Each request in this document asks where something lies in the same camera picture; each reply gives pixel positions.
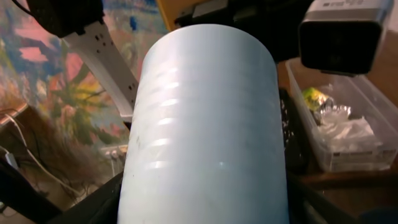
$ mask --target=clear plastic container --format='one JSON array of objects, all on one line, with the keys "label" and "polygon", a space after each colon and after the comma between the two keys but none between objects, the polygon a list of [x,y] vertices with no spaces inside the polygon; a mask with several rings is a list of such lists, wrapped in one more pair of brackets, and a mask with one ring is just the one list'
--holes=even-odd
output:
[{"label": "clear plastic container", "polygon": [[[290,79],[290,94],[295,101],[319,166],[327,172],[389,169],[398,148],[398,109],[364,76],[354,78],[321,73],[306,68],[299,58],[286,63]],[[307,108],[302,91],[310,87],[330,85],[326,94],[341,105],[350,106],[353,114],[360,114],[369,123],[380,144],[367,138],[326,141]],[[355,144],[357,151],[331,151],[330,144]]]}]

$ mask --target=light blue cylinder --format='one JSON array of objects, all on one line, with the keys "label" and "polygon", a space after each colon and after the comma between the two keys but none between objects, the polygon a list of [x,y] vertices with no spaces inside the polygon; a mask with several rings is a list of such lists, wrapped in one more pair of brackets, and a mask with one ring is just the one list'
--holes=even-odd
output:
[{"label": "light blue cylinder", "polygon": [[251,35],[203,24],[147,53],[118,223],[289,223],[277,71]]}]

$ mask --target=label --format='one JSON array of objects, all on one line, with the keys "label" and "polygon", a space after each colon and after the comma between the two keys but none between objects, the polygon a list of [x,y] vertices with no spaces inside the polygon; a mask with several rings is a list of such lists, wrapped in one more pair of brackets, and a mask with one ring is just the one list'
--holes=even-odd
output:
[{"label": "label", "polygon": [[392,0],[315,0],[307,12],[347,9],[383,9],[388,10]]},{"label": "label", "polygon": [[394,157],[396,149],[383,151],[364,151],[364,152],[335,152],[331,159],[332,164],[348,164],[348,163],[379,163],[387,162]]}]

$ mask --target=colorful painting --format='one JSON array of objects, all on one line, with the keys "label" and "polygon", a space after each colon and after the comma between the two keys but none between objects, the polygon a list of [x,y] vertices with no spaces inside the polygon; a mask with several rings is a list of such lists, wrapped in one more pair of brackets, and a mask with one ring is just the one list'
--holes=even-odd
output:
[{"label": "colorful painting", "polygon": [[[19,2],[27,7],[26,1]],[[139,78],[146,52],[167,33],[155,0],[103,4],[111,37]],[[99,150],[128,142],[129,131],[112,99],[81,58],[11,0],[0,2],[0,99],[0,109],[26,102],[37,110],[55,132],[51,139],[38,134],[42,156],[72,181],[107,179],[109,162]],[[59,148],[50,152],[54,141]],[[57,163],[66,152],[76,166],[74,174],[71,167],[60,167],[64,162]]]}]

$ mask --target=electrical outlet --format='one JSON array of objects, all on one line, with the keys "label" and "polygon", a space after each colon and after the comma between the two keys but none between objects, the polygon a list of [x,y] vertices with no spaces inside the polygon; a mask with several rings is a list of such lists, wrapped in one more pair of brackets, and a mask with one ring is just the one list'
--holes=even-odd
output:
[{"label": "electrical outlet", "polygon": [[107,159],[111,157],[124,157],[127,153],[127,145],[103,147],[99,151]]}]

